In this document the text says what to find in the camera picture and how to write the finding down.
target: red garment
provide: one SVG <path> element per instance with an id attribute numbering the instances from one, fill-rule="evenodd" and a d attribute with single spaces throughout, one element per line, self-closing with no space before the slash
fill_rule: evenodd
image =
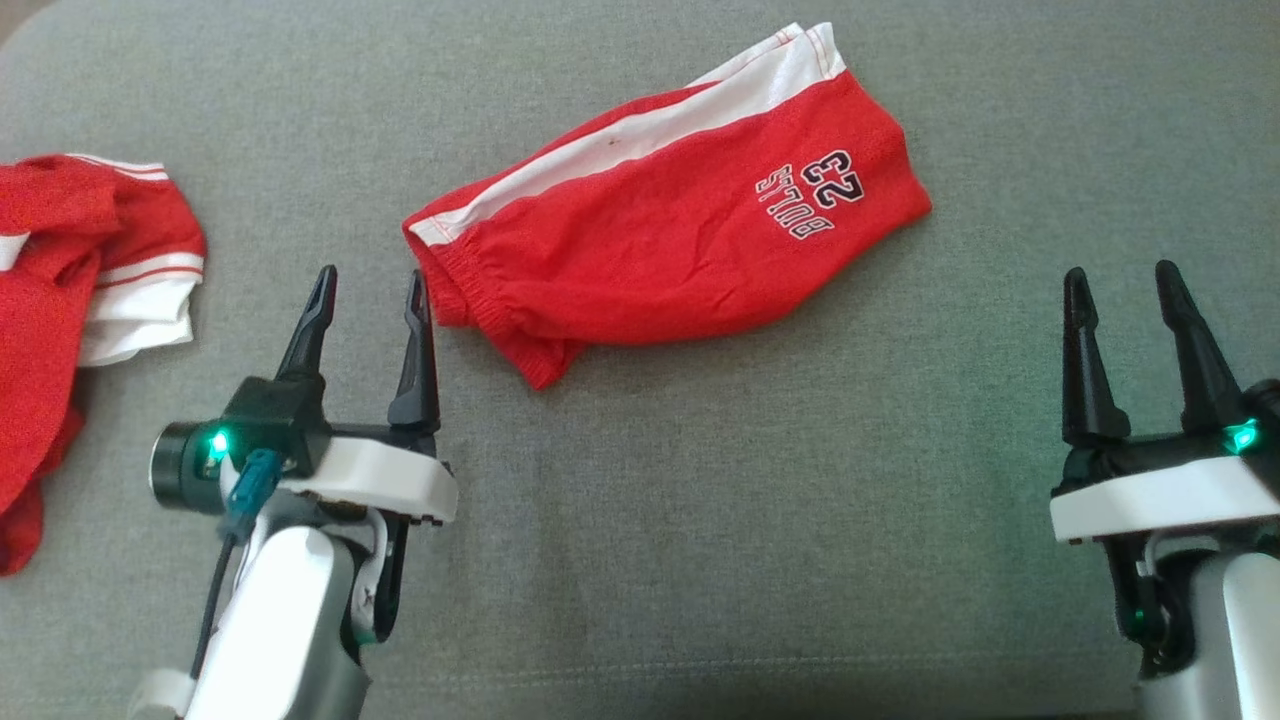
<path id="1" fill-rule="evenodd" d="M 35 480 L 82 424 L 69 407 L 77 364 L 189 340 L 204 255 L 160 165 L 88 155 L 0 165 L 0 575 L 40 544 Z"/>
<path id="2" fill-rule="evenodd" d="M 479 327 L 544 388 L 589 343 L 777 320 L 929 209 L 831 26 L 791 26 L 440 197 L 404 234 L 439 323 Z"/>

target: gray tablecloth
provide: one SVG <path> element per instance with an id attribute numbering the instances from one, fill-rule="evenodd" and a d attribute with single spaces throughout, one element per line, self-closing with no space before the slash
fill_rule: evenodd
<path id="1" fill-rule="evenodd" d="M 0 582 L 0 716 L 111 717 L 184 666 L 216 555 L 151 441 L 275 366 L 342 274 L 329 415 L 376 421 L 399 222 L 791 20 L 832 20 L 934 211 L 792 316 L 593 348 L 535 393 L 439 331 L 457 523 L 412 538 L 365 717 L 928 717 L 1129 706 L 1096 547 L 1053 542 L 1061 278 L 1117 401 L 1176 427 L 1152 268 L 1242 382 L 1280 369 L 1274 3 L 64 0 L 0 51 L 0 159 L 164 161 L 204 223 L 197 340 L 83 373 L 47 537 Z"/>

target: green led light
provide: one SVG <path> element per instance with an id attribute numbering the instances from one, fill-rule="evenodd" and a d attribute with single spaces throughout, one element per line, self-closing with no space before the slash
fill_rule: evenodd
<path id="1" fill-rule="evenodd" d="M 230 447 L 232 441 L 227 437 L 227 430 L 218 430 L 218 434 L 209 441 L 209 456 L 214 460 L 221 460 Z"/>
<path id="2" fill-rule="evenodd" d="M 1239 455 L 1258 442 L 1258 421 L 1249 419 L 1242 425 L 1228 425 L 1222 428 L 1222 433 L 1226 436 L 1226 451 Z"/>

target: red shorts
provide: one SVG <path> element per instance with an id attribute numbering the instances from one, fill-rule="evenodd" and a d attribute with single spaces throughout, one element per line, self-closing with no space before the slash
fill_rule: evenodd
<path id="1" fill-rule="evenodd" d="M 777 320 L 929 209 L 831 26 L 792 24 L 435 200 L 404 236 L 436 320 L 479 327 L 544 388 L 589 343 Z"/>

